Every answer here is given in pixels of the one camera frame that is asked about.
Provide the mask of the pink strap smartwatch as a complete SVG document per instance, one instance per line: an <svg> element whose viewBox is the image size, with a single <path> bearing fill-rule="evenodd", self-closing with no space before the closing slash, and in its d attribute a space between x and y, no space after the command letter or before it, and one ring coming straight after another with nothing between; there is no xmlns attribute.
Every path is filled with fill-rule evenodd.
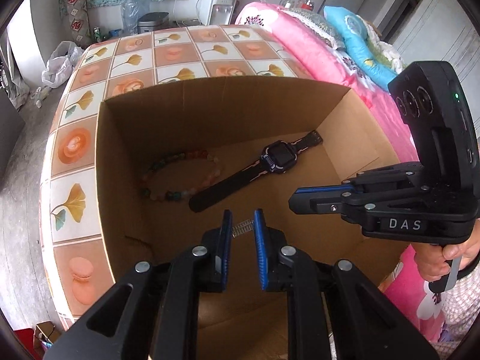
<svg viewBox="0 0 480 360"><path fill-rule="evenodd" d="M284 174L298 163L301 153L322 142L323 138L316 130L296 141L275 141L264 147L259 159L251 165L193 195L189 208L194 213L205 211L262 176Z"/></svg>

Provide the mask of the ginkgo pattern tablecloth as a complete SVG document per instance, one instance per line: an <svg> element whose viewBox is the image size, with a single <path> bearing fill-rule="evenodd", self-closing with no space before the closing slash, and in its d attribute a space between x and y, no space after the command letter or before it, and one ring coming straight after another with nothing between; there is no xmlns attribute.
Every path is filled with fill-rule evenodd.
<svg viewBox="0 0 480 360"><path fill-rule="evenodd" d="M139 116L160 86L211 77L307 79L258 25L168 28L90 46L61 96L41 173L40 233L55 308L70 328L136 258L151 257L133 169L163 141L164 111Z"/></svg>

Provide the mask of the pink floral quilt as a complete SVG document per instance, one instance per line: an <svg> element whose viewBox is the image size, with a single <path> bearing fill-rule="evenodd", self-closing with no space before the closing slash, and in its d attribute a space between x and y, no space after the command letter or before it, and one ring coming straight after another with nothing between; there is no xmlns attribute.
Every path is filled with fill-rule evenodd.
<svg viewBox="0 0 480 360"><path fill-rule="evenodd" d="M295 72L349 89L320 125L326 135L326 152L340 179L417 159L411 134L390 95L354 63L331 24L323 19L312 23L266 2L247 4L236 22L272 36L282 55L295 57ZM437 342L444 323L443 300L429 290L418 273L413 247L364 238L354 256L360 259L361 267L373 269L382 278L380 289L425 338Z"/></svg>

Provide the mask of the brown cardboard box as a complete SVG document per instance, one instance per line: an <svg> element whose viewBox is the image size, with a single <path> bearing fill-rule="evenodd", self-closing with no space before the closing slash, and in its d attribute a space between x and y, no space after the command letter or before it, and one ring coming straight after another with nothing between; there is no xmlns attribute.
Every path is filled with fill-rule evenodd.
<svg viewBox="0 0 480 360"><path fill-rule="evenodd" d="M329 214L294 214L299 187L336 185L399 161L356 93L316 80L216 77L117 94L100 106L98 212L115 278L166 263L221 223L262 209L315 260L351 258L374 283L406 245L372 239Z"/></svg>

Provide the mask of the blue floral pillow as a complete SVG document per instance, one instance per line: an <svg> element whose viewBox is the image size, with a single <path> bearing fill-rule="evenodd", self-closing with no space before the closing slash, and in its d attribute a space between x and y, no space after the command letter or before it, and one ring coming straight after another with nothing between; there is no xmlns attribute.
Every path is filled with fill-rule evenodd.
<svg viewBox="0 0 480 360"><path fill-rule="evenodd" d="M369 22L344 7L324 6L323 14L358 68L387 92L388 84L406 68L397 49L382 41Z"/></svg>

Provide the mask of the white water dispenser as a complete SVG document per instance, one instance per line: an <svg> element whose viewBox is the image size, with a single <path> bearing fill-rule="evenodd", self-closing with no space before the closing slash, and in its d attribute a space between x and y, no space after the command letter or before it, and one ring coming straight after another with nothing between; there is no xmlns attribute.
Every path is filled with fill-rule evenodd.
<svg viewBox="0 0 480 360"><path fill-rule="evenodd" d="M237 0L199 0L199 21L202 25L229 25Z"/></svg>

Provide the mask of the white plastic bag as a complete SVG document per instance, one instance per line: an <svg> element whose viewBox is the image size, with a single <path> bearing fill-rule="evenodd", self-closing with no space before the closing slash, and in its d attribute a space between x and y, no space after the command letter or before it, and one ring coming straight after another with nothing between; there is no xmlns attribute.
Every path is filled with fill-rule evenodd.
<svg viewBox="0 0 480 360"><path fill-rule="evenodd" d="M56 89L64 84L78 65L84 50L73 41L61 41L46 62L41 73L43 86Z"/></svg>

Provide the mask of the red patterned rolled mat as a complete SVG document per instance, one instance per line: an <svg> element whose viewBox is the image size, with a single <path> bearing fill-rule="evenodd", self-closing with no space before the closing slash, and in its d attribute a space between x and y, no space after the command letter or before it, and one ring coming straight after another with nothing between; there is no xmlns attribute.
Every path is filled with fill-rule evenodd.
<svg viewBox="0 0 480 360"><path fill-rule="evenodd" d="M86 49L92 44L86 0L65 0L65 2L72 41L78 47Z"/></svg>

